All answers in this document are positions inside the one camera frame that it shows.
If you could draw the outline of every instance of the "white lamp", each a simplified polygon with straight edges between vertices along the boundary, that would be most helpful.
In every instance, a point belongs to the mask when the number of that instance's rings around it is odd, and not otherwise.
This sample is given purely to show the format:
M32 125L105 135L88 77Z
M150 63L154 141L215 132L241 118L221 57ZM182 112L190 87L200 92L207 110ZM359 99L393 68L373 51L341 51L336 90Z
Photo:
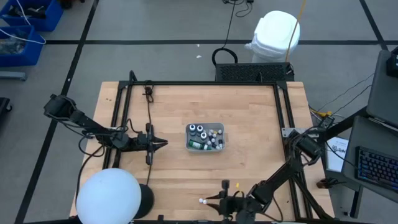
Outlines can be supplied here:
M151 189L122 169L105 169L81 188L76 210L83 224L127 224L147 215L154 204Z

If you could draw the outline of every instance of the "white lid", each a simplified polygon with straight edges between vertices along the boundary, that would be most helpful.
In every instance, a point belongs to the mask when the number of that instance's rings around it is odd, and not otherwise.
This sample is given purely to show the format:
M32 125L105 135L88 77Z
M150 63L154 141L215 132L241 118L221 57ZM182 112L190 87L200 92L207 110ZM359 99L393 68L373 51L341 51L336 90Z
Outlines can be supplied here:
M292 36L296 18L282 11L268 12L261 18L254 31L253 44L264 50L285 54ZM297 45L300 38L300 24L297 24L290 48Z

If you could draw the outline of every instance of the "white sphere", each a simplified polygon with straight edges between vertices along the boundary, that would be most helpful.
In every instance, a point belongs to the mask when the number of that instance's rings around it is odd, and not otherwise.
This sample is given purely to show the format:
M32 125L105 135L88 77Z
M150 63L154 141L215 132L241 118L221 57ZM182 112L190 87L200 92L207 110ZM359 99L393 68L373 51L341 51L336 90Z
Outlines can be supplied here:
M83 224L126 224L141 204L138 181L122 169L92 175L79 191L76 210Z

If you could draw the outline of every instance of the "gray floor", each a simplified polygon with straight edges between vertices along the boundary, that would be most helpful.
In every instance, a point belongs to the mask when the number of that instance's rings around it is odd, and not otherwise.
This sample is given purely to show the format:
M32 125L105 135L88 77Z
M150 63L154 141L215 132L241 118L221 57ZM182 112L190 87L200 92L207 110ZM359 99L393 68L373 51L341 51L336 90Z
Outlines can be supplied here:
M75 2L65 11L48 40L79 40L93 0ZM385 40L398 40L395 0L367 1ZM254 3L245 18L234 17L230 39L251 39L260 17L273 10L297 15L301 2L270 0ZM222 40L228 28L232 5L221 0L99 0L87 40ZM377 40L357 0L308 0L302 16L301 40ZM0 131L0 217L13 223L24 196L50 120L43 106L50 94L59 94L70 69L77 45L46 45L34 67L5 68L25 71L26 82L0 80L0 96L12 100L14 110ZM68 92L79 109L92 116L100 84L125 80L133 69L139 80L213 80L211 53L220 45L85 45ZM228 45L239 62L252 54L243 45ZM319 108L336 95L373 73L380 45L299 45L291 56L297 81L303 81L310 105ZM230 63L220 54L219 62ZM324 110L336 111L371 83L371 78ZM348 116L363 107L369 91L339 111ZM83 156L77 150L79 137L58 126L52 139L39 183L25 222L63 219L69 214L76 177ZM330 190L335 214L351 206L352 191ZM398 205L365 191L359 219L371 223L395 223Z

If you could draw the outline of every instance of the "white bucket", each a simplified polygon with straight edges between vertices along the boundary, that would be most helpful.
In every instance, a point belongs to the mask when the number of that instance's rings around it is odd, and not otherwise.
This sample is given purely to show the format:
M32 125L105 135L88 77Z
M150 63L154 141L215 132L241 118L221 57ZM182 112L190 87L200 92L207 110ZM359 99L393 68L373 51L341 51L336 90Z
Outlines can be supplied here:
M245 45L254 53L252 63L284 62L296 21L294 16L281 11L268 12L260 18L252 42ZM296 48L299 38L300 24L297 24L289 54Z

